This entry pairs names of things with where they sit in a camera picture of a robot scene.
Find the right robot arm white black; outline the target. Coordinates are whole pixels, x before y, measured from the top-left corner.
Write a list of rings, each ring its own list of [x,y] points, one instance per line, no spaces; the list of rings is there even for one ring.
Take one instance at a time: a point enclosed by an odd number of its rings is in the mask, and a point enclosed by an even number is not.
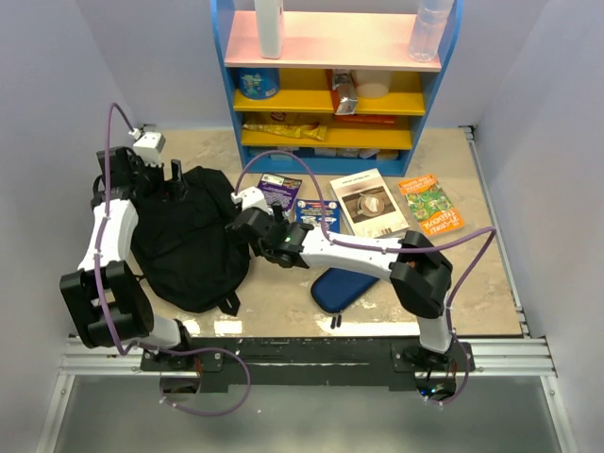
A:
[[[409,231],[401,239],[346,236],[256,207],[242,210],[226,231],[282,268],[335,268],[390,282],[400,305],[417,318],[422,363],[440,371],[453,361],[445,314],[453,266],[421,233]]]

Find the black backpack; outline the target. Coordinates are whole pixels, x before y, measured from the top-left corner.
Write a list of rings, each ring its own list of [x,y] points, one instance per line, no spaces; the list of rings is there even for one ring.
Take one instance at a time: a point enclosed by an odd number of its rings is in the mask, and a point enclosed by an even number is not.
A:
[[[137,203],[131,250],[151,289],[176,307],[231,316],[249,270],[248,245],[227,234],[237,210],[233,186],[220,170],[196,166],[183,175],[184,195],[166,191]]]

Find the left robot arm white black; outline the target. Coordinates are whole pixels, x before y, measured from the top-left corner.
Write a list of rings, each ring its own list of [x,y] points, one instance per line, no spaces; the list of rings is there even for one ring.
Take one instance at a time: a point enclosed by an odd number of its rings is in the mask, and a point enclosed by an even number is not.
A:
[[[162,353],[175,370],[189,368],[195,347],[183,324],[156,315],[126,260],[139,222],[137,204],[166,195],[160,147],[121,146],[99,151],[102,170],[93,186],[94,226],[77,270],[61,277],[59,289],[82,343],[116,346],[125,355],[134,345]]]

